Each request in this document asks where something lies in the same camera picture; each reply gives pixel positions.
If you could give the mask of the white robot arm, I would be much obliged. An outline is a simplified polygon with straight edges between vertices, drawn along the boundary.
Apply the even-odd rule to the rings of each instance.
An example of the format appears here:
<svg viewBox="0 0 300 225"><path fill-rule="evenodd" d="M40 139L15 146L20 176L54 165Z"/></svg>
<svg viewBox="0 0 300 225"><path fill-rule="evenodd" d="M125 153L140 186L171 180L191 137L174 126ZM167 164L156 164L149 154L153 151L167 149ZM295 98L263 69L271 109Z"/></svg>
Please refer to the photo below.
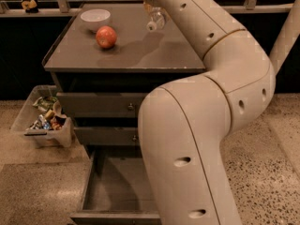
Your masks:
<svg viewBox="0 0 300 225"><path fill-rule="evenodd" d="M276 72L246 27L214 0L143 0L164 8L203 61L142 102L142 157L162 225L242 225L221 141L263 113Z"/></svg>

